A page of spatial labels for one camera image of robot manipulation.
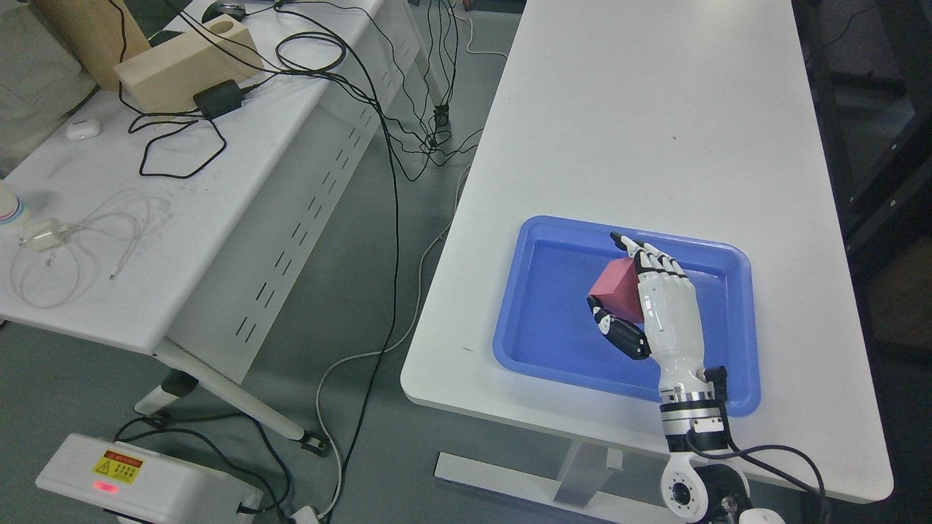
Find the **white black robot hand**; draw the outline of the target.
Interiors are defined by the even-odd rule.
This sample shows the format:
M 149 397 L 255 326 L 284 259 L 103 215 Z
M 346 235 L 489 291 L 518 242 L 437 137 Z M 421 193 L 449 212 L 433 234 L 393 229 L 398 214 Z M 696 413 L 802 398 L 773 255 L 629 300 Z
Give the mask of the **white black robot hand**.
M 695 286 L 668 253 L 618 232 L 610 238 L 633 260 L 644 326 L 620 318 L 590 295 L 587 305 L 600 333 L 631 359 L 652 358 L 659 364 L 661 402 L 712 400 L 714 388 L 703 371 L 705 344 Z

